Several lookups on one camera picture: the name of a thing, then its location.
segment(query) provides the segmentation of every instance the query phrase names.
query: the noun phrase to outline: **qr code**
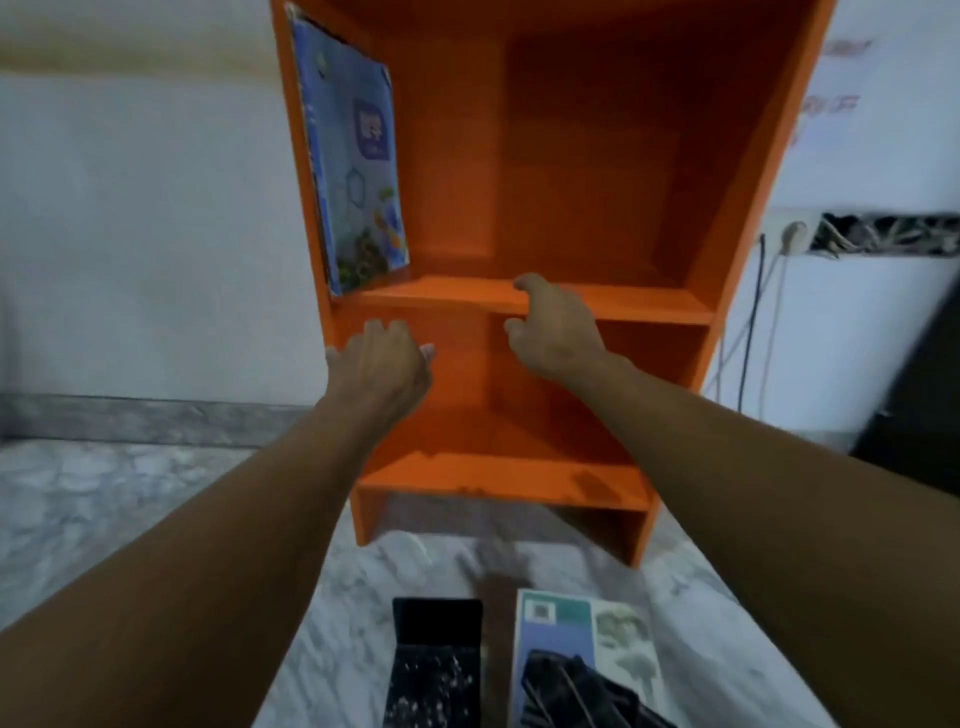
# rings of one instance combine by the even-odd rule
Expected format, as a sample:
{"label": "qr code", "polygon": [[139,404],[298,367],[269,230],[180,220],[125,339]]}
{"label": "qr code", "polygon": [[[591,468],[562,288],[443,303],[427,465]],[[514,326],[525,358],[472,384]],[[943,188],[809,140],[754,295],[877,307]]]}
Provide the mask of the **qr code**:
{"label": "qr code", "polygon": [[552,601],[527,599],[524,616],[527,621],[532,621],[537,624],[556,624],[557,605]]}

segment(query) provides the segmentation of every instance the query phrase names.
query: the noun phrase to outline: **blue book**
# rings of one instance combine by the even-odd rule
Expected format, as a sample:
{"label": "blue book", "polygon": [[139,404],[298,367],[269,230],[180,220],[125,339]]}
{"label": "blue book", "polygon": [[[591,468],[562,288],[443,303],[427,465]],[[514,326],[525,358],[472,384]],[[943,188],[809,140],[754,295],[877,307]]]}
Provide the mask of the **blue book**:
{"label": "blue book", "polygon": [[327,284],[340,296],[410,263],[383,63],[291,14]]}

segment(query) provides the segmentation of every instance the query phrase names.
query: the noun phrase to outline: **orange bookshelf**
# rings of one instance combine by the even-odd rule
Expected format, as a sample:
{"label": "orange bookshelf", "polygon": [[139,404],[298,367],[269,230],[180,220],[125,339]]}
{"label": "orange bookshelf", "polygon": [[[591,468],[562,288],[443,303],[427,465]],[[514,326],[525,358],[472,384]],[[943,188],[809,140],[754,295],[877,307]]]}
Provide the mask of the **orange bookshelf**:
{"label": "orange bookshelf", "polygon": [[580,293],[608,347],[693,390],[793,131],[833,0],[302,0],[391,70],[413,265],[331,299],[285,5],[272,0],[324,337],[402,318],[434,386],[351,496],[357,541],[391,492],[587,509],[639,563],[660,500],[578,401],[525,372],[513,277]]}

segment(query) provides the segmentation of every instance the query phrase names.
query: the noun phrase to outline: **left hand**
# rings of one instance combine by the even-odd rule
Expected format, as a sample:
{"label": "left hand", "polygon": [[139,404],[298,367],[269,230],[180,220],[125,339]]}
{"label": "left hand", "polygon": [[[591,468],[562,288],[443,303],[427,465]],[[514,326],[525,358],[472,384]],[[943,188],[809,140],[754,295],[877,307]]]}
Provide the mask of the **left hand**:
{"label": "left hand", "polygon": [[426,396],[433,377],[430,361],[433,344],[418,346],[402,321],[386,328],[379,320],[364,324],[342,352],[326,348],[329,377],[325,399],[378,418],[389,429],[412,414]]}

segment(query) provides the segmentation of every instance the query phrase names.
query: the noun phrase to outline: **wooden shelf board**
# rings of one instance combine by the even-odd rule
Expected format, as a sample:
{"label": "wooden shelf board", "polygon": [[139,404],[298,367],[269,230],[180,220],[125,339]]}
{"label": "wooden shelf board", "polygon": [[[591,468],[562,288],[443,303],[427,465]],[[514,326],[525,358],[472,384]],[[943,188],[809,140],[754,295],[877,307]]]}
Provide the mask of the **wooden shelf board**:
{"label": "wooden shelf board", "polygon": [[[576,291],[599,321],[709,326],[713,312],[682,288],[564,284]],[[507,279],[422,276],[347,294],[338,306],[391,305],[407,308],[472,308],[525,315],[527,295]]]}
{"label": "wooden shelf board", "polygon": [[551,505],[646,511],[650,490],[632,465],[417,451],[364,475],[362,490],[493,497]]}

